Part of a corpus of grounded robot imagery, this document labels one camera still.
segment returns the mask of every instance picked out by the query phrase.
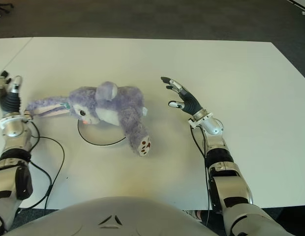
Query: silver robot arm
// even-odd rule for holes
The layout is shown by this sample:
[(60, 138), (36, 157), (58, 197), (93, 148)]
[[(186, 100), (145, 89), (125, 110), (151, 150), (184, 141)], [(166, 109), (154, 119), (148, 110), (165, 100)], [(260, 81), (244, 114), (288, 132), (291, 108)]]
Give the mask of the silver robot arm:
[(183, 102), (170, 101), (169, 106), (182, 109), (192, 116), (192, 128), (200, 126), (205, 134), (205, 166), (209, 174), (209, 192), (212, 208), (224, 218), (229, 236), (291, 236), (266, 212), (253, 205), (248, 184), (230, 155), (222, 137), (223, 125), (201, 107), (197, 99), (175, 80), (161, 77)]
[(21, 115), (19, 88), (20, 76), (12, 81), (8, 73), (0, 75), (0, 108), (3, 118), (0, 128), (5, 146), (0, 157), (0, 235), (12, 225), (16, 210), (22, 200), (32, 194), (31, 176), (28, 169), (31, 150), (31, 131)]

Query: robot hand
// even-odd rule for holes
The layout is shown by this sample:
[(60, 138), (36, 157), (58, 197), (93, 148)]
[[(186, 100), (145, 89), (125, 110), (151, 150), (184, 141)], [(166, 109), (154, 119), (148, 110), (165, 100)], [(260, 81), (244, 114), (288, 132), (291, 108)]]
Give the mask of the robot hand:
[(169, 107), (180, 108), (192, 116), (203, 109), (197, 99), (178, 82), (167, 77), (161, 77), (161, 79), (165, 84), (169, 84), (166, 86), (167, 89), (176, 92), (183, 100), (183, 102), (170, 101)]
[(7, 71), (3, 71), (0, 75), (0, 108), (3, 115), (19, 113), (20, 109), (19, 89), (22, 77), (16, 76), (13, 80), (7, 77)]

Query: plush fur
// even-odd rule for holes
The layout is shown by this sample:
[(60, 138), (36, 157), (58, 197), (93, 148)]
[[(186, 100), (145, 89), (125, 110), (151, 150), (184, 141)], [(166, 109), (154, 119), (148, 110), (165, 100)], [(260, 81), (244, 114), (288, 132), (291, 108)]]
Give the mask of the plush fur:
[(50, 97), (31, 102), (27, 106), (33, 116), (42, 117), (70, 112), (86, 124), (100, 120), (121, 126), (131, 148), (139, 155), (147, 155), (151, 143), (141, 117), (146, 110), (144, 97), (136, 87), (118, 87), (104, 82), (97, 88), (81, 87), (69, 97)]

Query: white belly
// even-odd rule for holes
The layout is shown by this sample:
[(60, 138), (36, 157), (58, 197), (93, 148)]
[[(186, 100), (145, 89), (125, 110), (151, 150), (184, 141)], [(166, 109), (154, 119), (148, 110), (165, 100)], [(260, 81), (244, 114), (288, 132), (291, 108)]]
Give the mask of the white belly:
[(119, 117), (118, 112), (106, 110), (103, 108), (96, 108), (95, 112), (97, 113), (100, 120), (104, 120), (105, 122), (108, 122), (110, 124), (114, 124), (119, 126)]

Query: bunny foot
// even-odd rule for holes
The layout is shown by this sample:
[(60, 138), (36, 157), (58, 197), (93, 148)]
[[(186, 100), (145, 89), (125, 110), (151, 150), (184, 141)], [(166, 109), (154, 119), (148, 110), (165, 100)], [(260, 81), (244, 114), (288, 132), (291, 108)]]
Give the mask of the bunny foot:
[(137, 148), (137, 151), (140, 154), (140, 156), (146, 156), (149, 150), (151, 149), (151, 145), (152, 144), (149, 141), (149, 136), (144, 137)]

